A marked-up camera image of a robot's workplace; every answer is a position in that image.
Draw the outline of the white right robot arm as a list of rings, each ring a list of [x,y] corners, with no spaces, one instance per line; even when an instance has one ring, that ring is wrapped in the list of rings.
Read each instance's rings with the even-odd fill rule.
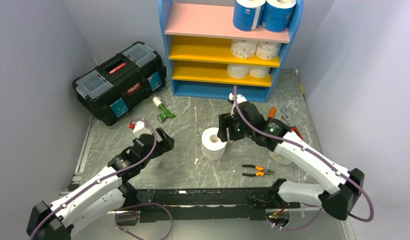
[[[260,147],[281,155],[306,171],[316,184],[294,183],[279,178],[268,190],[269,203],[303,203],[323,208],[337,220],[346,220],[362,194],[365,174],[336,164],[304,142],[278,119],[265,119],[249,101],[234,104],[218,116],[217,136],[222,142],[251,139]]]

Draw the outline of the white dotted roll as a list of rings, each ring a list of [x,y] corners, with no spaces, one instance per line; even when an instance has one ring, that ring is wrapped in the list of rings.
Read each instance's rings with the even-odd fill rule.
[[[255,55],[257,44],[257,40],[233,39],[230,51],[237,58],[249,59]]]

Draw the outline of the plain white roll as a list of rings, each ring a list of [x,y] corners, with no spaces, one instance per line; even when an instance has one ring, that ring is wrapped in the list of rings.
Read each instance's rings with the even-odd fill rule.
[[[245,64],[228,64],[227,74],[233,79],[244,79],[249,73],[249,66]]]
[[[252,65],[249,67],[248,74],[254,78],[262,79],[270,74],[271,67]]]

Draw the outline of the blue cartoon roll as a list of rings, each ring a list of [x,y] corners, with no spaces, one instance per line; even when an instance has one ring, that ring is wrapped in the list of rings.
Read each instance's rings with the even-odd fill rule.
[[[261,26],[267,31],[283,32],[296,7],[296,0],[267,0],[261,18]]]

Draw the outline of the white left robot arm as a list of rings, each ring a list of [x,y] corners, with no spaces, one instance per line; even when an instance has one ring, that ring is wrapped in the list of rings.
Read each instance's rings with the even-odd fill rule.
[[[129,180],[151,159],[174,148],[175,140],[162,128],[141,127],[131,146],[114,156],[94,177],[53,201],[40,201],[31,211],[26,233],[31,240],[69,240],[78,230],[113,210],[132,209],[138,191]]]

